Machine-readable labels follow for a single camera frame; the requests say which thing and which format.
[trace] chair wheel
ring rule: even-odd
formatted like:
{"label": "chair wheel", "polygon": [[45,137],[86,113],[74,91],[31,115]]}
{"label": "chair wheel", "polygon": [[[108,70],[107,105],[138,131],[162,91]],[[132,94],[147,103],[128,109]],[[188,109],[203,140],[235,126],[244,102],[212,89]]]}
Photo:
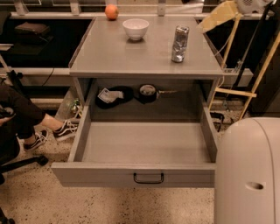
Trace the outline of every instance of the chair wheel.
{"label": "chair wheel", "polygon": [[2,173],[0,173],[0,185],[2,185],[5,182],[5,178]]}
{"label": "chair wheel", "polygon": [[44,157],[44,156],[39,156],[38,157],[38,160],[37,160],[37,163],[40,164],[40,165],[46,165],[47,162],[49,162],[49,160],[47,159],[47,157]]}
{"label": "chair wheel", "polygon": [[9,219],[8,224],[16,224],[16,222],[13,219]]}

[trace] wooden rod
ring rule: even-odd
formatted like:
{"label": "wooden rod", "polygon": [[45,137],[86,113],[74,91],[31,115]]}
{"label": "wooden rod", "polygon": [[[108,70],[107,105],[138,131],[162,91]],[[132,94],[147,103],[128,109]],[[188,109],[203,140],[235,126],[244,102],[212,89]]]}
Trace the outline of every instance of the wooden rod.
{"label": "wooden rod", "polygon": [[232,90],[232,89],[225,89],[225,88],[216,88],[216,92],[224,93],[224,94],[230,94],[230,95],[244,95],[248,97],[256,97],[256,94],[245,92],[245,91],[239,91],[239,90]]}

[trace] drawer front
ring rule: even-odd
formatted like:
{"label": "drawer front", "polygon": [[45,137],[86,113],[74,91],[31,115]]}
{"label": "drawer front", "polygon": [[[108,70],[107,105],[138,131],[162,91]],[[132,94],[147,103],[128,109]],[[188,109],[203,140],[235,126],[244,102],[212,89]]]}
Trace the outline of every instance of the drawer front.
{"label": "drawer front", "polygon": [[92,164],[54,163],[52,170],[63,186],[85,187],[214,187],[215,165],[189,168],[101,168]]}

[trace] orange fruit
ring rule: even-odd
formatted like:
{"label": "orange fruit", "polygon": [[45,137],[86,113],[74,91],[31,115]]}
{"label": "orange fruit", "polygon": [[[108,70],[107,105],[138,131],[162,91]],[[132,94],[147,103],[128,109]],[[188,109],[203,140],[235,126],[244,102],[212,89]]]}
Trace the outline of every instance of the orange fruit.
{"label": "orange fruit", "polygon": [[105,14],[108,19],[115,20],[119,15],[119,10],[114,4],[109,4],[105,8]]}

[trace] drawer handle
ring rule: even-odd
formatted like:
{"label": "drawer handle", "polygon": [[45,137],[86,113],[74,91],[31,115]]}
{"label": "drawer handle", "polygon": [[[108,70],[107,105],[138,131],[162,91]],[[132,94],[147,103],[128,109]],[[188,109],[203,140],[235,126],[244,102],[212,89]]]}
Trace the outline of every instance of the drawer handle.
{"label": "drawer handle", "polygon": [[138,184],[146,184],[146,185],[158,185],[165,181],[165,175],[163,173],[160,174],[160,180],[154,180],[154,181],[142,181],[137,179],[137,174],[133,174],[134,181]]}

